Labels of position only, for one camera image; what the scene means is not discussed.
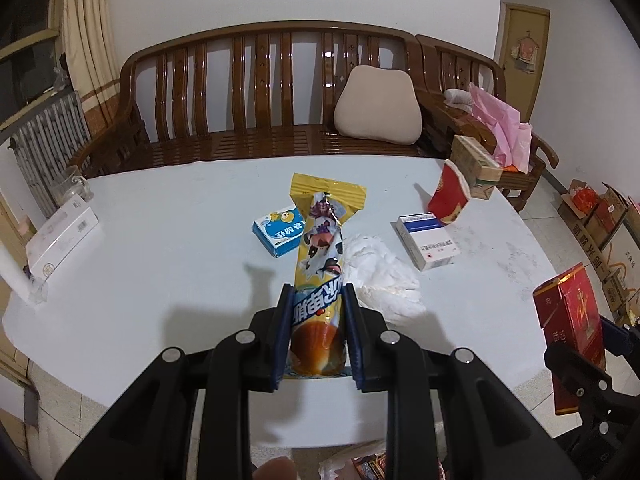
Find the left hand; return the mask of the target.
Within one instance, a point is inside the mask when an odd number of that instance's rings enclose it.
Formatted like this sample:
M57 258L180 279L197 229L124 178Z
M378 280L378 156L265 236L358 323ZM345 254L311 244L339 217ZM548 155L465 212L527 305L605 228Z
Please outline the left hand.
M253 480L296 480L297 470L294 462L285 456L268 460L252 474Z

